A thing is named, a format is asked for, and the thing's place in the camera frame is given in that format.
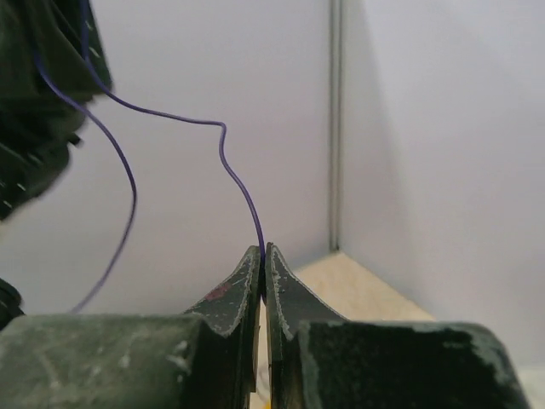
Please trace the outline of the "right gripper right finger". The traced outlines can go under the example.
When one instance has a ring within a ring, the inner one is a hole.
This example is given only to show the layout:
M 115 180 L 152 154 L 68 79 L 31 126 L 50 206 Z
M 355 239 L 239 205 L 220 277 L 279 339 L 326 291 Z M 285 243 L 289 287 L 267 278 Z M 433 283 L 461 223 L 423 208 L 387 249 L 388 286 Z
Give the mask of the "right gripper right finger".
M 274 408 L 527 408 L 508 352 L 468 322 L 350 320 L 264 259 Z

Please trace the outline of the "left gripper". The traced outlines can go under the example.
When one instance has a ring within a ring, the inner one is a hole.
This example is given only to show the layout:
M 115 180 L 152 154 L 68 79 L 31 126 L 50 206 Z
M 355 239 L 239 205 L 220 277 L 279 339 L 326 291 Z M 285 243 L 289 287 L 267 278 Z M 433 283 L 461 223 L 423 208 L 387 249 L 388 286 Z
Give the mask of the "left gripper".
M 49 190 L 80 143 L 87 106 L 112 76 L 89 1 L 1 3 L 1 218 Z

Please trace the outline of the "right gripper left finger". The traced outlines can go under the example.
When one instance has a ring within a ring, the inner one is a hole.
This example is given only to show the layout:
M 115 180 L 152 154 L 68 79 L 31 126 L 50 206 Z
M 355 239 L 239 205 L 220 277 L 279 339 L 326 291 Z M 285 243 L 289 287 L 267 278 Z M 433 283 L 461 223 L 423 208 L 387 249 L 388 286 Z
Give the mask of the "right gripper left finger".
M 4 408 L 246 408 L 255 391 L 259 249 L 181 314 L 46 314 L 1 333 Z

